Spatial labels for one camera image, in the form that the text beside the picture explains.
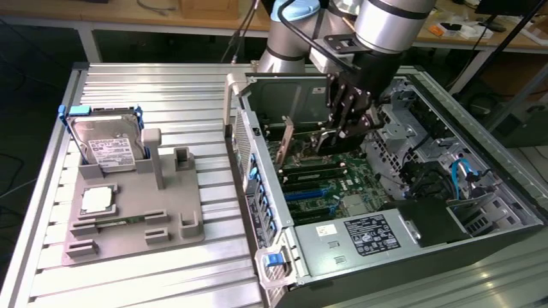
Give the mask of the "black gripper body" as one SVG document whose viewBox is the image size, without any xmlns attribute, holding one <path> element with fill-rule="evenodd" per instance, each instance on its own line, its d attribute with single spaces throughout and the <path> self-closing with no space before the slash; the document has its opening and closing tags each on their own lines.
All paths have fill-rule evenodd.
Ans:
<svg viewBox="0 0 548 308">
<path fill-rule="evenodd" d="M 387 54 L 367 51 L 354 55 L 355 69 L 342 73 L 342 78 L 363 92 L 379 97 L 390 86 L 394 76 L 402 66 L 405 53 Z"/>
</svg>

